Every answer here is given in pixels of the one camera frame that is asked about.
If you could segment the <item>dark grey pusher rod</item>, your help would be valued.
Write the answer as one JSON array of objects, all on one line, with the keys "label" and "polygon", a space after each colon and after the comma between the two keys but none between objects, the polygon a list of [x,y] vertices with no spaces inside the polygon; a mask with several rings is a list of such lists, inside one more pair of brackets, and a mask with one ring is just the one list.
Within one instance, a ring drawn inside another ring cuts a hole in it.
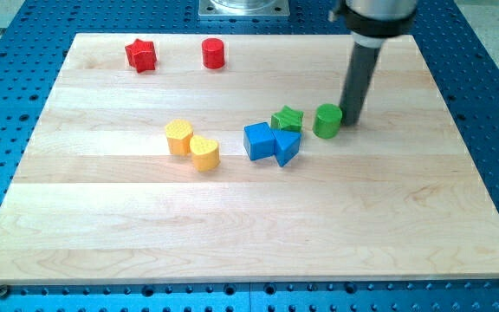
[{"label": "dark grey pusher rod", "polygon": [[379,52],[380,48],[353,45],[339,105],[342,126],[351,127],[358,123]]}]

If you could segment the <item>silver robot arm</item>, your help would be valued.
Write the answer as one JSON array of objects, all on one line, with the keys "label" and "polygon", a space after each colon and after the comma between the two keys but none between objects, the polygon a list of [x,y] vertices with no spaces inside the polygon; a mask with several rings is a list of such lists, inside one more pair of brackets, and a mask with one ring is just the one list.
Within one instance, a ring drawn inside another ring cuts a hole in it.
[{"label": "silver robot arm", "polygon": [[380,50],[384,42],[407,33],[418,11],[417,0],[337,0],[328,21],[344,19],[353,48],[340,97],[341,124],[354,126],[360,119]]}]

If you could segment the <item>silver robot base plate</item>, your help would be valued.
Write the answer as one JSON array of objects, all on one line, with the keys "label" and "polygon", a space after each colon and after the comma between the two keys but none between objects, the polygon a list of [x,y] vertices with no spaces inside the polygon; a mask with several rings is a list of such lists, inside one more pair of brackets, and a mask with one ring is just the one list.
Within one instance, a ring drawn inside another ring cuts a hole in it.
[{"label": "silver robot base plate", "polygon": [[198,15],[224,16],[289,16],[289,0],[199,0]]}]

